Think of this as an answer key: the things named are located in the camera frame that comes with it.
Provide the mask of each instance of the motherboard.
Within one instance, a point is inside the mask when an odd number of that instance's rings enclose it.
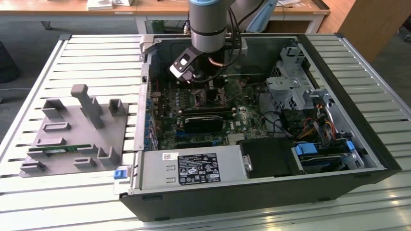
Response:
[[[261,84],[244,76],[225,77],[221,87],[154,86],[158,150],[234,145],[266,132],[257,109]]]

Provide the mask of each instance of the wooden desk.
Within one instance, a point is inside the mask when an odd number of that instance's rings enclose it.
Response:
[[[133,15],[136,8],[137,0],[132,6],[113,6],[111,9],[98,11],[86,10],[86,0],[0,0],[1,16],[113,16],[124,13]]]
[[[301,4],[286,5],[292,8],[276,7],[270,21],[309,21],[306,33],[316,33],[324,16],[329,10],[321,10],[312,0],[302,0]],[[149,20],[185,20],[188,1],[182,0],[138,0],[136,23],[138,33],[146,33],[145,22]]]
[[[136,7],[137,0],[99,11],[86,10],[86,0],[0,0],[0,21],[39,21],[45,29],[50,21],[134,21]]]
[[[87,11],[85,5],[86,0],[0,0],[0,20],[133,20],[138,33],[146,34],[146,21],[185,20],[188,14],[188,3],[174,0],[134,0],[132,6],[99,11]],[[270,21],[308,21],[306,32],[316,33],[329,10],[321,10],[312,0],[286,6],[292,8],[274,9]]]

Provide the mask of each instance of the barcode sticker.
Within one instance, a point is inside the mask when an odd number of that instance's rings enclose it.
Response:
[[[114,14],[133,14],[132,12],[126,12],[126,11],[115,11]]]
[[[178,153],[162,153],[162,160],[176,160]]]

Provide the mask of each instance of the table leg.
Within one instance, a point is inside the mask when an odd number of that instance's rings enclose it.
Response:
[[[324,19],[322,14],[318,14],[313,17],[312,21],[309,22],[305,33],[316,33],[318,31],[322,19]]]
[[[137,33],[141,35],[145,35],[146,34],[146,27],[145,27],[146,16],[136,16],[134,21],[137,25]]]
[[[41,24],[45,30],[50,30],[51,26],[49,21],[41,21]]]

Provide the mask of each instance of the black side panel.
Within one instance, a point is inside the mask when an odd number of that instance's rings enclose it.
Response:
[[[305,48],[305,51],[316,65],[325,82],[341,103],[341,107],[349,115],[349,118],[360,131],[361,136],[364,137],[365,142],[368,143],[372,152],[374,153],[378,162],[389,170],[398,172],[401,170],[394,158],[392,157],[385,145],[380,141],[373,129],[369,126],[358,108],[356,107],[350,97],[348,96],[340,82],[337,81],[332,71],[329,70],[328,65],[325,64],[320,54],[317,53],[312,43],[309,42],[304,34],[298,35],[298,41]]]
[[[182,192],[122,195],[120,201],[141,221],[186,218],[333,200],[356,187],[374,183],[373,179],[392,174],[392,171],[378,171],[366,173],[364,177],[349,174]]]
[[[318,6],[318,8],[321,10],[329,10],[329,7],[326,6],[326,4],[322,2],[322,0],[312,0],[313,3]]]

